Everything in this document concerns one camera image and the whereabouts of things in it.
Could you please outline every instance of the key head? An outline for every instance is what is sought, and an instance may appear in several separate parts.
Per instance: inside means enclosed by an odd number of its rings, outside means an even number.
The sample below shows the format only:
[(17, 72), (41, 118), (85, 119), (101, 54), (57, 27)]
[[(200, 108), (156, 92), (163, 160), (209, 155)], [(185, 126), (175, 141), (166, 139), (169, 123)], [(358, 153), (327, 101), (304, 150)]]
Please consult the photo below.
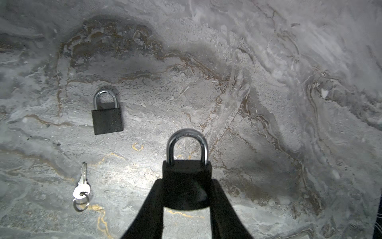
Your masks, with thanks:
[(85, 183), (85, 184), (78, 184), (78, 186), (74, 189), (73, 191), (73, 197), (76, 199), (83, 199), (86, 196), (85, 195), (80, 195), (81, 192), (86, 192), (87, 194), (90, 193), (90, 185)]

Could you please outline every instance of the black padlock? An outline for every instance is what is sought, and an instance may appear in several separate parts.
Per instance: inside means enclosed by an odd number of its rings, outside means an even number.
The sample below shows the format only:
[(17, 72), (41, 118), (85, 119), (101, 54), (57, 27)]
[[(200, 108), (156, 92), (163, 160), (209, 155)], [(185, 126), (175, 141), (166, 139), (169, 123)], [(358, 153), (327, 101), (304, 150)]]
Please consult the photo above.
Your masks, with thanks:
[[(97, 98), (103, 93), (109, 93), (114, 99), (114, 108), (98, 109)], [(102, 89), (94, 95), (94, 110), (92, 111), (93, 128), (95, 135), (113, 133), (123, 130), (121, 108), (114, 93), (107, 89)]]
[[(174, 160), (175, 143), (193, 137), (202, 147), (198, 160)], [(196, 210), (210, 205), (212, 166), (203, 134), (191, 128), (175, 132), (167, 142), (167, 160), (163, 161), (163, 205), (175, 210)]]

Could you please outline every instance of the key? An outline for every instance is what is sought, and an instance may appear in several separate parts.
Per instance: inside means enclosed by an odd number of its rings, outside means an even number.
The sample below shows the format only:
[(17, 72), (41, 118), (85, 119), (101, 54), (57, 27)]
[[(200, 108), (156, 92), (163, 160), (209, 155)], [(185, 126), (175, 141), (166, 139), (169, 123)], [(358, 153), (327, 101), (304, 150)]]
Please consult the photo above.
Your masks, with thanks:
[(86, 163), (82, 163), (81, 167), (81, 178), (79, 178), (78, 186), (73, 191), (73, 197), (76, 199), (83, 199), (86, 196), (82, 194), (85, 192), (86, 194), (90, 193), (90, 185), (86, 181)]

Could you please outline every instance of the padlock shackle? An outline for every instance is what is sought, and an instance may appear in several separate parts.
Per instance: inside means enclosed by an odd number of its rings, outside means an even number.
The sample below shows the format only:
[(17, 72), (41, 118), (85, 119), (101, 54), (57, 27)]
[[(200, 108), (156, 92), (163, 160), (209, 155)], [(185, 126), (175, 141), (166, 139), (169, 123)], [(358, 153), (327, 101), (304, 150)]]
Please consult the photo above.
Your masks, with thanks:
[(113, 100), (114, 100), (114, 108), (118, 108), (118, 101), (117, 101), (117, 97), (115, 97), (115, 94), (114, 94), (111, 90), (108, 90), (108, 89), (102, 89), (102, 90), (98, 91), (98, 92), (94, 95), (94, 98), (93, 98), (93, 102), (94, 102), (94, 110), (98, 110), (97, 98), (98, 98), (98, 96), (100, 96), (100, 95), (103, 94), (103, 93), (109, 93), (110, 95), (112, 95)]
[(208, 164), (208, 144), (207, 140), (205, 139), (204, 135), (192, 128), (184, 128), (181, 130), (176, 131), (171, 137), (169, 138), (167, 142), (167, 159), (166, 162), (169, 165), (172, 165), (174, 163), (174, 146), (175, 143), (184, 137), (192, 137), (199, 141), (200, 146), (202, 147), (202, 158), (201, 163), (204, 165)]

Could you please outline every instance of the key blade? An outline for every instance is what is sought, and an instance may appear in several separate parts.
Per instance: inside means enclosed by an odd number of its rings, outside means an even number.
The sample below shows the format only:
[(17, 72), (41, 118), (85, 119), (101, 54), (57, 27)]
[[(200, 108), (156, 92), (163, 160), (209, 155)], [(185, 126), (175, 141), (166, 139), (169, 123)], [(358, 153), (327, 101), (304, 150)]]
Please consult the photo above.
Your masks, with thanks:
[(86, 163), (83, 162), (81, 166), (81, 179), (80, 179), (82, 184), (85, 184), (86, 182), (86, 168), (87, 168)]

